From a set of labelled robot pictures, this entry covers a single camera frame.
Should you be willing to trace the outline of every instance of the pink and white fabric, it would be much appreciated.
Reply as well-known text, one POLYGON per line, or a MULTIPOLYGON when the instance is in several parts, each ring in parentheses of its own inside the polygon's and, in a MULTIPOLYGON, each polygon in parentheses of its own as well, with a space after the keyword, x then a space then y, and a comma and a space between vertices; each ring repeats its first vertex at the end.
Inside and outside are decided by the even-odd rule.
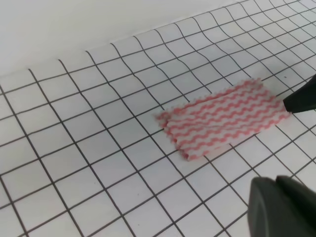
POLYGON ((182 156, 193 160, 289 115, 283 101, 271 95, 260 79, 249 79, 155 117, 182 156))

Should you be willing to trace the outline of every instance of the grid tile surface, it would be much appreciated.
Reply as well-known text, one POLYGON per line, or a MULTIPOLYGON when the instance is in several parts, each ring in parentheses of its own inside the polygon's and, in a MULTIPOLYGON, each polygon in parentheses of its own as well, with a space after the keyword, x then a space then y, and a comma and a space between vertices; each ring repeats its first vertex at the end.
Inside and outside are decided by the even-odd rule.
POLYGON ((247 0, 0 78, 0 233, 249 236, 253 177, 316 191, 316 111, 192 162, 152 114, 249 77, 285 98, 315 22, 314 0, 247 0))

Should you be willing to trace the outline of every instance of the wavy striped fabric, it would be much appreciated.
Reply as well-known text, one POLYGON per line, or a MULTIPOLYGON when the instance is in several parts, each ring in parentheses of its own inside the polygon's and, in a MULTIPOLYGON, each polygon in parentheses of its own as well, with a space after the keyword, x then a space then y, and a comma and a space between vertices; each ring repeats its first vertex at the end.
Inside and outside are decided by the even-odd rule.
POLYGON ((249 79, 155 117, 183 157, 193 160, 289 115, 260 79, 249 79))

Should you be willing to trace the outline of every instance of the white wall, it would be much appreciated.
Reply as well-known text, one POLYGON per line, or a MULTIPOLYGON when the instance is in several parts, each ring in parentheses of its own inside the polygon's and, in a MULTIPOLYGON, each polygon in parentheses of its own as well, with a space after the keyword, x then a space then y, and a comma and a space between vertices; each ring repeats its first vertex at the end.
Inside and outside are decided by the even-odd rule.
POLYGON ((2 0, 0 75, 235 0, 2 0))

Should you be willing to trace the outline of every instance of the black object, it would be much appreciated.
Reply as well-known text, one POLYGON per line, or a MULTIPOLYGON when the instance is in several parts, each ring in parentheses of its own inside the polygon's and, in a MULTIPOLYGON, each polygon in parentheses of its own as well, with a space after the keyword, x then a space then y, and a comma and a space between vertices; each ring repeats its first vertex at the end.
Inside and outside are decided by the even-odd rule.
POLYGON ((254 178, 248 222, 252 237, 316 237, 316 194, 285 176, 254 178))
POLYGON ((316 109, 316 75, 283 102, 286 110, 292 113, 316 109))

